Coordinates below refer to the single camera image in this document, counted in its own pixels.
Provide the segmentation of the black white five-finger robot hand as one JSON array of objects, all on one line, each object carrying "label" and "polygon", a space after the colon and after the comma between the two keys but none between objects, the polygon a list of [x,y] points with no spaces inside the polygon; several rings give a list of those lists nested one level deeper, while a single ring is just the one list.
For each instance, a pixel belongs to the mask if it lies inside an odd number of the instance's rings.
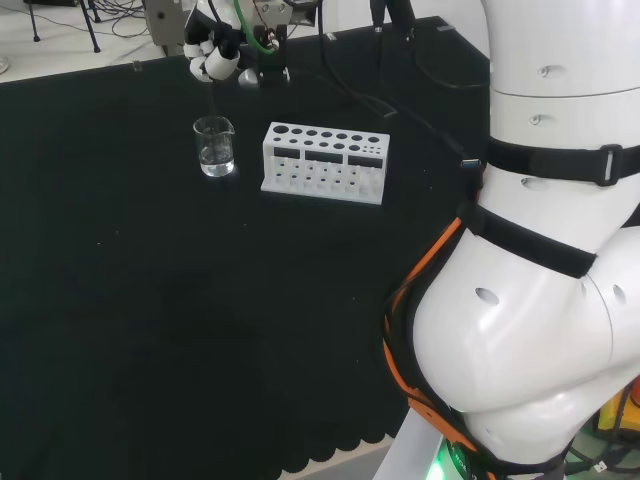
[{"label": "black white five-finger robot hand", "polygon": [[197,1],[184,26],[191,74],[217,83],[235,76],[244,87],[286,85],[288,37],[314,26],[316,1]]}]

